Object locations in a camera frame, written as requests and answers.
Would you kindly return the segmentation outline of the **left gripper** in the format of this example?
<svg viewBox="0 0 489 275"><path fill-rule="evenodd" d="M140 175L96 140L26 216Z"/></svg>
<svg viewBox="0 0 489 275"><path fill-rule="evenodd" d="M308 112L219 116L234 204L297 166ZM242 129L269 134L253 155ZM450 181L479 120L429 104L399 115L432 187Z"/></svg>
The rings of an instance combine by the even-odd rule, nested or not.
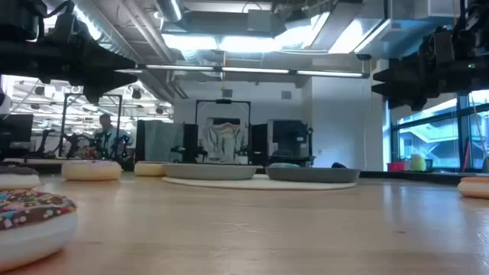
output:
<svg viewBox="0 0 489 275"><path fill-rule="evenodd" d="M78 37L57 43L46 38L40 42L0 40L0 74L38 78L43 83L64 80L82 86L88 95L105 94L138 81L129 73L88 73L86 68L109 71L134 69L136 62L100 46L86 26Z"/></svg>

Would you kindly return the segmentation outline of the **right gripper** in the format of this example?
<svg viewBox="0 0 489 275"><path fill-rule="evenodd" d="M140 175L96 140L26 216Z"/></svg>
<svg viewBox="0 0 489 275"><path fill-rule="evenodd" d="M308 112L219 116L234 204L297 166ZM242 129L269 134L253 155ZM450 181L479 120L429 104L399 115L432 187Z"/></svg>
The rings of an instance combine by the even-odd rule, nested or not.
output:
<svg viewBox="0 0 489 275"><path fill-rule="evenodd" d="M489 54L456 58L453 54L422 56L422 93L409 86L387 82L414 82L419 78L419 55L412 53L388 60L388 68L373 75L381 84L371 87L372 92L383 96L388 108L409 106L412 111L421 111L427 98L436 98L443 93L470 93L489 89Z"/></svg>

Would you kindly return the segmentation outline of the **large pink frosted donut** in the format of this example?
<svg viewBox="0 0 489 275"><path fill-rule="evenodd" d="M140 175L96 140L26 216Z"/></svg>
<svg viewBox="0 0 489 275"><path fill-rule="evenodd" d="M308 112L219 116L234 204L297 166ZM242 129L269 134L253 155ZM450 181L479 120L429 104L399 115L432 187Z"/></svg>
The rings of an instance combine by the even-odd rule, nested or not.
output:
<svg viewBox="0 0 489 275"><path fill-rule="evenodd" d="M61 176L74 181L118 180L121 172L119 163L105 160L70 160L61 167Z"/></svg>

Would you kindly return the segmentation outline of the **large chocolate drizzle donut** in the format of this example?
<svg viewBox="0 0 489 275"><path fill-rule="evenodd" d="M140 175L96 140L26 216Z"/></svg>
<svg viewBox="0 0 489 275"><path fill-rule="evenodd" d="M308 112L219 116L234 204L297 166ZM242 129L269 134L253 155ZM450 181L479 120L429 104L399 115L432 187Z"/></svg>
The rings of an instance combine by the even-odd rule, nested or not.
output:
<svg viewBox="0 0 489 275"><path fill-rule="evenodd" d="M138 161L134 165L135 176L163 177L166 175L164 162Z"/></svg>

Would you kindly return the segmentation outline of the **small orange donut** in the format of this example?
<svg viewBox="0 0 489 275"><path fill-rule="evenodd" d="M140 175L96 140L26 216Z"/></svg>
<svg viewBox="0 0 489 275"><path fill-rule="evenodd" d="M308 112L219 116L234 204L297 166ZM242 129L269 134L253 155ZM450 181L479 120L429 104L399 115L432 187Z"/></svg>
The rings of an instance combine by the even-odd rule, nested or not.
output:
<svg viewBox="0 0 489 275"><path fill-rule="evenodd" d="M489 177L462 178L457 188L463 196L489 199Z"/></svg>

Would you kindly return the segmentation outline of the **small dark chocolate donut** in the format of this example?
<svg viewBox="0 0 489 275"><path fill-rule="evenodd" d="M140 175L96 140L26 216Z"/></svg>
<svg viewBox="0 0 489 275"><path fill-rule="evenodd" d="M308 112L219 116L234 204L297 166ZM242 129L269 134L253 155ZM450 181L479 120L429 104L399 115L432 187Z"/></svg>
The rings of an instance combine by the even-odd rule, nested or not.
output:
<svg viewBox="0 0 489 275"><path fill-rule="evenodd" d="M38 172L29 167L0 167L0 191L33 189L40 184Z"/></svg>

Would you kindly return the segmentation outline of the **small chocolate sprinkle donut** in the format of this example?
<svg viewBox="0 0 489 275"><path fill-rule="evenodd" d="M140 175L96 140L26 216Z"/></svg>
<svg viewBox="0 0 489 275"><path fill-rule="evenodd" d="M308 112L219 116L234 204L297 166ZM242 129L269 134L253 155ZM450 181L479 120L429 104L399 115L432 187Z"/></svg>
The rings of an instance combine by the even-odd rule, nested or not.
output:
<svg viewBox="0 0 489 275"><path fill-rule="evenodd" d="M75 202L31 189L0 191L0 272L62 250L76 233Z"/></svg>

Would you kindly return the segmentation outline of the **yellow-green jar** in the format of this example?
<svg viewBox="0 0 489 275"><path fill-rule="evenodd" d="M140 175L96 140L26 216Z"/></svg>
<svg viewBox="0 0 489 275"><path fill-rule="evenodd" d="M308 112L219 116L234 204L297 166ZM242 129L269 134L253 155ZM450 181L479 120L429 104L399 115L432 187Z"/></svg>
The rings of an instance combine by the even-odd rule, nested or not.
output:
<svg viewBox="0 0 489 275"><path fill-rule="evenodd" d="M422 154L412 154L410 158L410 169L412 171L425 171L426 159Z"/></svg>

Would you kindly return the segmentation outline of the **grey partition panel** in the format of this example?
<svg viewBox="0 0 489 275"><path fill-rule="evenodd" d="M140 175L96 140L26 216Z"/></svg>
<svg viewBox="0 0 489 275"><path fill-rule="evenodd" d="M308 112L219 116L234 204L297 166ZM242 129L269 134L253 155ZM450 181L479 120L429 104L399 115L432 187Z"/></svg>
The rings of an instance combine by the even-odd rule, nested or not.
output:
<svg viewBox="0 0 489 275"><path fill-rule="evenodd" d="M182 160L182 154L172 148L183 147L183 124L157 120L137 123L135 160L168 162Z"/></svg>

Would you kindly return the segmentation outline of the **black monitor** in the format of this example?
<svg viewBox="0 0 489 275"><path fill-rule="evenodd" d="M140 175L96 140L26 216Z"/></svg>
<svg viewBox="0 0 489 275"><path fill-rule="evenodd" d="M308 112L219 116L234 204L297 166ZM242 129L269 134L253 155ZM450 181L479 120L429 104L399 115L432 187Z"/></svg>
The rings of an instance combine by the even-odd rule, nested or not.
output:
<svg viewBox="0 0 489 275"><path fill-rule="evenodd" d="M269 120L267 150L270 157L308 157L309 127L300 120Z"/></svg>
<svg viewBox="0 0 489 275"><path fill-rule="evenodd" d="M12 144L30 144L33 128L33 115L0 115L0 150Z"/></svg>

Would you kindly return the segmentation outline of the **dark grey plate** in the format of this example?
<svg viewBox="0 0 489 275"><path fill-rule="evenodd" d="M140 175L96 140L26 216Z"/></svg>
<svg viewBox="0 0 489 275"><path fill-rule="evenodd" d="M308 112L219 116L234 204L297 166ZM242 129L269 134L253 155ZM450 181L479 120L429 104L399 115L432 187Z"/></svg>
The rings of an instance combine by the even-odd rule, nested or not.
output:
<svg viewBox="0 0 489 275"><path fill-rule="evenodd" d="M271 180L305 183L353 183L360 170L346 168L267 167Z"/></svg>

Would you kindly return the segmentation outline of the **grey hanging cloth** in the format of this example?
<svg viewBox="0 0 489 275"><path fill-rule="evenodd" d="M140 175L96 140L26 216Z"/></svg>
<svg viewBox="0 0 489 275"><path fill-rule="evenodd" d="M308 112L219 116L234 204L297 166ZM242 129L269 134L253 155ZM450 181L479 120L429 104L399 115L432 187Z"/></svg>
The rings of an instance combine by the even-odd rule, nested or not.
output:
<svg viewBox="0 0 489 275"><path fill-rule="evenodd" d="M246 145L245 130L229 122L205 125L199 134L199 144L207 153L209 163L239 163L240 150Z"/></svg>

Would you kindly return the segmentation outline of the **light grey plate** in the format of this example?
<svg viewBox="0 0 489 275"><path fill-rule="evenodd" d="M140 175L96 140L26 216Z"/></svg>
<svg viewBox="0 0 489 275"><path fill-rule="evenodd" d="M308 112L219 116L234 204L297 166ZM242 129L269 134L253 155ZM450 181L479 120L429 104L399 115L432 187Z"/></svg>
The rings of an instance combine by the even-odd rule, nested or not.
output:
<svg viewBox="0 0 489 275"><path fill-rule="evenodd" d="M165 175L186 180L249 180L258 167L241 164L167 163Z"/></svg>

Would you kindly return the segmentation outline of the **long ceiling light strip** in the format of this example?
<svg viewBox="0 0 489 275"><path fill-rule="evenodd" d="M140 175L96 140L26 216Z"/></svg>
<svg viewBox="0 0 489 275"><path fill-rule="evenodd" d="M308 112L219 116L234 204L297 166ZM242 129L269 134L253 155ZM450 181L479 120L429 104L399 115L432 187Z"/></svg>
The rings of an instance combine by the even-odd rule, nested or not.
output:
<svg viewBox="0 0 489 275"><path fill-rule="evenodd" d="M368 73L352 73L343 71L321 71L321 70L292 70L292 69L270 69L236 66L190 66L190 65L149 65L137 64L135 68L117 70L119 73L142 73L145 70L172 70L200 73L256 73L277 74L291 76L313 76L313 77L340 77L340 78L367 78Z"/></svg>

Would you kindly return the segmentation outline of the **grey ceiling box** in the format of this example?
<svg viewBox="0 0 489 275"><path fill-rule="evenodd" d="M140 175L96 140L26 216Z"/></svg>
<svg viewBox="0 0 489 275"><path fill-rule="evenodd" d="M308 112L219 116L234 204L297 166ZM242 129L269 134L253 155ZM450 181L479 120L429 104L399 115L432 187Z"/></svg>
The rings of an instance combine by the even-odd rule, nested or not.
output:
<svg viewBox="0 0 489 275"><path fill-rule="evenodd" d="M248 30L256 32L271 32L272 13L268 10L248 10Z"/></svg>

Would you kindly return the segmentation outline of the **white round placemat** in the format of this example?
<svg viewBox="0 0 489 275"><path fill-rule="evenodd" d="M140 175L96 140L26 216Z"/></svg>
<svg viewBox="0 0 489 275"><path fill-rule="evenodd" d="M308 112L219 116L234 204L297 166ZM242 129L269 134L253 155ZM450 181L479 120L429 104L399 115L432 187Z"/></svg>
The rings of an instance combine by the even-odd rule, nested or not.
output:
<svg viewBox="0 0 489 275"><path fill-rule="evenodd" d="M357 186L357 183L307 183L270 180L265 175L256 175L249 180L186 180L165 176L163 181L184 186L255 190L335 190L350 189Z"/></svg>

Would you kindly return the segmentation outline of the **black station frame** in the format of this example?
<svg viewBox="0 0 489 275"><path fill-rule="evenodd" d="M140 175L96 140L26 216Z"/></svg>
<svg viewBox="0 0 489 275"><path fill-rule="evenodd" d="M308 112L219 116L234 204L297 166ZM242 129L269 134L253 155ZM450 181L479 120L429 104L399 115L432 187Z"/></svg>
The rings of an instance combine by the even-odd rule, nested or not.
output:
<svg viewBox="0 0 489 275"><path fill-rule="evenodd" d="M60 139L57 147L57 153L59 156L61 156L62 151L63 151L63 139L64 139L64 134L65 134L65 126L66 126L66 115L67 115L67 109L68 109L68 99L70 96L75 96L79 98L80 96L84 95L86 97L87 102L93 104L93 105L99 105L99 100L101 97L109 97L109 98L117 98L118 103L115 105L118 107L118 113L117 113L117 132L116 132L116 137L118 137L119 134L119 129L120 129L120 124L121 124L121 111L122 111L122 103L123 103L123 96L122 95L117 95L117 94L98 94L98 95L88 95L85 93L65 93L64 94L64 100L63 100L63 112L62 112L62 118L61 118L61 129L60 129Z"/></svg>
<svg viewBox="0 0 489 275"><path fill-rule="evenodd" d="M202 151L202 163L206 162L207 153L199 144L199 134L205 125L220 125L229 122L240 125L245 131L246 145L238 157L241 165L251 163L251 103L231 99L198 99L195 104L196 146Z"/></svg>

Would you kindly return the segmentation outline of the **black window frame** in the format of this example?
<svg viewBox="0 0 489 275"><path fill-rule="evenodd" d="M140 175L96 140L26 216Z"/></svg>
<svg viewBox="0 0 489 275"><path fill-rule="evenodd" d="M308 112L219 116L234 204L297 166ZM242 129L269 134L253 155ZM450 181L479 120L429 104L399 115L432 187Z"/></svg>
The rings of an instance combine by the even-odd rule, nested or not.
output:
<svg viewBox="0 0 489 275"><path fill-rule="evenodd" d="M388 170L424 160L425 171L489 173L489 90L441 95L421 111L392 108L387 118Z"/></svg>

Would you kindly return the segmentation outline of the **silver ventilation duct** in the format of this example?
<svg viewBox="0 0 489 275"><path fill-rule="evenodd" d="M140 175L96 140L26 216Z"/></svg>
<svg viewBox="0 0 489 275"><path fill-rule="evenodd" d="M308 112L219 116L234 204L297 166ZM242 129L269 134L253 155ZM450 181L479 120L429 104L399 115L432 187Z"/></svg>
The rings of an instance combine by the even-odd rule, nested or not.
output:
<svg viewBox="0 0 489 275"><path fill-rule="evenodd" d="M183 6L180 0L154 0L158 11L171 22L183 18Z"/></svg>

